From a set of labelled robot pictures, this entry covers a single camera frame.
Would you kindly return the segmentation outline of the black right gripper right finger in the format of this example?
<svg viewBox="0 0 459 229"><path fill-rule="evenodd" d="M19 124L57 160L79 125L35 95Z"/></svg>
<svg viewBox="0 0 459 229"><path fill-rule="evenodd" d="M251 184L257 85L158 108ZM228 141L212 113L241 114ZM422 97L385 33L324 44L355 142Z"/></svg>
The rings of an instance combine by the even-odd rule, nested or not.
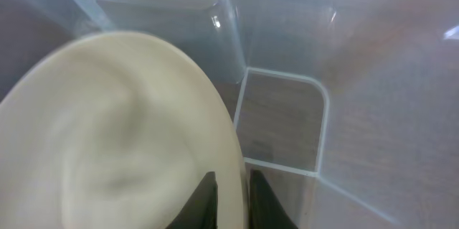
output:
<svg viewBox="0 0 459 229"><path fill-rule="evenodd" d="M258 169L250 170L249 223L250 229L298 229Z"/></svg>

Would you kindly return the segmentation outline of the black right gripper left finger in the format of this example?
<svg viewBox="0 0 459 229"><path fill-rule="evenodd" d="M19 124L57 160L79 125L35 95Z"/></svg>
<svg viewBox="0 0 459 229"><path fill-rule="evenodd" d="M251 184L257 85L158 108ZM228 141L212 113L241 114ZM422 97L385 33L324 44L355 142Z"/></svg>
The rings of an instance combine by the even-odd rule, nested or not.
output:
<svg viewBox="0 0 459 229"><path fill-rule="evenodd" d="M180 213L166 229L217 229L218 185L207 172Z"/></svg>

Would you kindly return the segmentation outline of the beige bowl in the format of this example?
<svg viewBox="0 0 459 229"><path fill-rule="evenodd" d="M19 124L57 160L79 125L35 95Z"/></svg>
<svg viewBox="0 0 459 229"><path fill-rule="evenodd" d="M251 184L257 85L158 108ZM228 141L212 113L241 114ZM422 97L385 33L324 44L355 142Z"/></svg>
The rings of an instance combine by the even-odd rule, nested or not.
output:
<svg viewBox="0 0 459 229"><path fill-rule="evenodd" d="M208 173L218 227L246 228L227 108L202 69L158 37L67 43L1 102L3 228L165 228Z"/></svg>

